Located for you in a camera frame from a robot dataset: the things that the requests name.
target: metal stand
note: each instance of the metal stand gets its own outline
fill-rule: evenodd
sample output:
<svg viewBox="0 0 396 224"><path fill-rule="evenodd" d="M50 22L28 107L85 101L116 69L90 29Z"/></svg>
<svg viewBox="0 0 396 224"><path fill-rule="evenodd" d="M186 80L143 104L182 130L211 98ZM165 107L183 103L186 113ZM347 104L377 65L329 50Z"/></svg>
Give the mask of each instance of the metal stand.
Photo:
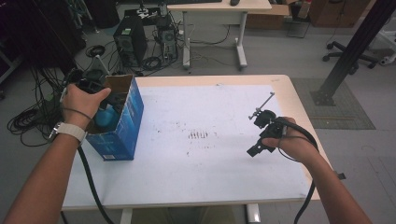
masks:
<svg viewBox="0 0 396 224"><path fill-rule="evenodd" d="M75 19L75 25L78 27L82 27L82 21L81 21L81 16L83 14L86 14L88 17L88 20L90 20L90 23L93 26L93 30L98 34L99 30L95 25L95 22L93 21L93 18L91 16L90 11L87 8L87 5L85 5L85 2L83 0L77 0L74 2L74 5L72 6L71 4L69 4L69 10L70 13L72 15L72 18Z"/></svg>
<svg viewBox="0 0 396 224"><path fill-rule="evenodd" d="M235 39L236 51L238 52L239 68L244 68L248 66L247 57L245 56L244 46L242 41L244 38L245 24L247 23L247 12L242 12L241 24L239 25L239 37Z"/></svg>
<svg viewBox="0 0 396 224"><path fill-rule="evenodd" d="M347 76L354 62L359 59L359 56L363 54L364 50L369 46L382 26L392 15L395 8L396 1L394 0L375 2L373 8L370 10L356 34L353 35L349 44L346 46L346 50L335 64L320 89L311 92L311 96L316 105L334 105L332 97L335 91Z"/></svg>
<svg viewBox="0 0 396 224"><path fill-rule="evenodd" d="M190 68L190 39L187 35L187 11L183 11L183 30L184 30L184 48L183 48L183 67Z"/></svg>

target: box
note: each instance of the box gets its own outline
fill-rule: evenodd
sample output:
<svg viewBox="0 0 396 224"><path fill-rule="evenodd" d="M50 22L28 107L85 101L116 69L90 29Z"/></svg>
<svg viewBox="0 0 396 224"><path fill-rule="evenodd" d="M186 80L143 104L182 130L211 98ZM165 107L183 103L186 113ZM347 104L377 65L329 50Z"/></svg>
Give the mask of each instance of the box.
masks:
<svg viewBox="0 0 396 224"><path fill-rule="evenodd" d="M370 0L314 0L308 14L316 27L353 27L369 3Z"/></svg>
<svg viewBox="0 0 396 224"><path fill-rule="evenodd" d="M247 14L246 28L279 30L282 28L285 16L289 16L289 7L286 5L271 5L272 9L264 12Z"/></svg>
<svg viewBox="0 0 396 224"><path fill-rule="evenodd" d="M108 76L106 86L112 92L127 92L117 128L100 133L90 128L86 140L105 161L131 161L134 159L137 136L143 115L143 101L135 79L131 75Z"/></svg>
<svg viewBox="0 0 396 224"><path fill-rule="evenodd" d="M300 19L306 19L310 7L311 7L311 0L303 0L297 17Z"/></svg>

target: white table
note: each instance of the white table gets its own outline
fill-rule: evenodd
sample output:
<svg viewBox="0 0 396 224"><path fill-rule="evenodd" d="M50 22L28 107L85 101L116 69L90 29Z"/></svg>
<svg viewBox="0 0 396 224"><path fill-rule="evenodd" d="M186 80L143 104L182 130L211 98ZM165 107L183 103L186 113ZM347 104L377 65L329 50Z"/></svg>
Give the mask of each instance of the white table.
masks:
<svg viewBox="0 0 396 224"><path fill-rule="evenodd" d="M264 109L295 118L317 138L287 76L136 80L145 111L134 160L102 161L91 145L83 144L102 204L123 208L122 220L136 207L304 200L311 178L301 164L276 151L255 158L246 153L262 131L248 116L268 98L268 91L276 97ZM326 158L319 141L318 146ZM77 155L64 210L95 207Z"/></svg>
<svg viewBox="0 0 396 224"><path fill-rule="evenodd" d="M240 0L235 7L230 0L219 3L184 4L167 6L170 11L183 12L184 49L183 66L190 68L190 39L187 35L188 22L212 24L239 24L239 37L235 39L241 68L248 66L242 45L248 12L263 12L271 9L268 0Z"/></svg>

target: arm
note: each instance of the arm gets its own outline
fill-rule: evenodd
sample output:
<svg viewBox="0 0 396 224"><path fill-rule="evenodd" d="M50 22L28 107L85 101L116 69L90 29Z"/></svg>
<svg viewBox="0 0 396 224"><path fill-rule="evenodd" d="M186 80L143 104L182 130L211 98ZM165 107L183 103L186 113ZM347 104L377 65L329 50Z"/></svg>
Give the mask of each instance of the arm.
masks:
<svg viewBox="0 0 396 224"><path fill-rule="evenodd" d="M317 186L330 223L372 223L317 150L304 139L293 136L306 139L301 133L288 128L286 136L280 140L266 138L262 143L269 147L281 147L307 168Z"/></svg>
<svg viewBox="0 0 396 224"><path fill-rule="evenodd" d="M75 85L67 87L64 107L73 108L92 118L110 89L96 94L81 91ZM74 112L64 111L64 122L85 130L90 120ZM4 223L56 223L66 194L73 159L79 141L60 133L29 175Z"/></svg>

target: table leg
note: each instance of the table leg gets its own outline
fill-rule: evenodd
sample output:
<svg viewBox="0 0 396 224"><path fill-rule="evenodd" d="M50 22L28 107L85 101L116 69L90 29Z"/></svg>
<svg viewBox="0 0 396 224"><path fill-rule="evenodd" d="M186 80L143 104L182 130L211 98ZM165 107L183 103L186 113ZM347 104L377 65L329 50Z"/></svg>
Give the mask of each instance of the table leg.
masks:
<svg viewBox="0 0 396 224"><path fill-rule="evenodd" d="M247 223L261 223L260 210L257 203L247 204Z"/></svg>
<svg viewBox="0 0 396 224"><path fill-rule="evenodd" d="M132 208L122 209L120 224L131 224L132 221Z"/></svg>
<svg viewBox="0 0 396 224"><path fill-rule="evenodd" d="M184 30L184 48L183 48L183 66L185 69L190 68L190 39L187 35L187 11L183 11L183 30Z"/></svg>
<svg viewBox="0 0 396 224"><path fill-rule="evenodd" d="M247 16L248 16L247 12L242 12L241 23L239 25L239 29L240 29L239 37L235 39L236 51L238 52L239 65L241 68L248 66L247 58L245 56L244 46L242 45L242 41L244 38L244 32L245 32L245 24L247 23Z"/></svg>

